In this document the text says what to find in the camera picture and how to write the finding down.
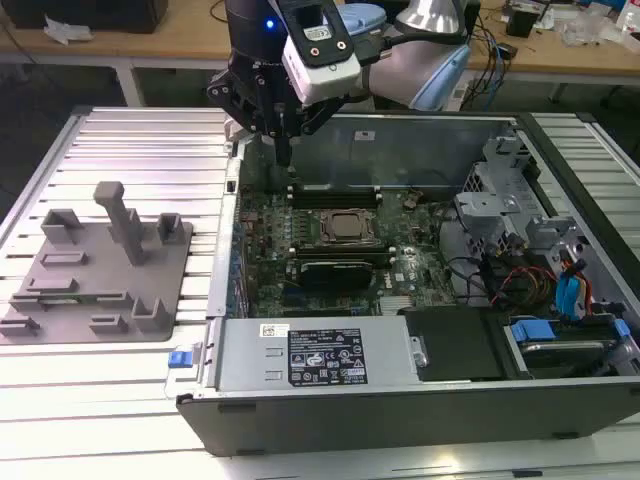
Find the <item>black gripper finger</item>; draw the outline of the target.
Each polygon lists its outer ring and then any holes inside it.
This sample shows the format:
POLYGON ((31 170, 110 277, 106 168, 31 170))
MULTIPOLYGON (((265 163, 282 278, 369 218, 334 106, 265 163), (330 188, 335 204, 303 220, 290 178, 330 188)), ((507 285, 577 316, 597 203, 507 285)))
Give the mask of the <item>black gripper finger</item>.
POLYGON ((284 167, 288 167, 291 163, 293 139, 315 133, 345 103, 346 96, 330 98, 310 106, 303 106, 299 100, 289 100, 285 103, 283 112, 284 167))
POLYGON ((268 77, 257 69, 247 79, 230 69, 214 77, 207 88, 212 103, 222 108, 249 133, 266 135, 273 141, 275 159, 284 165, 284 134, 268 77))

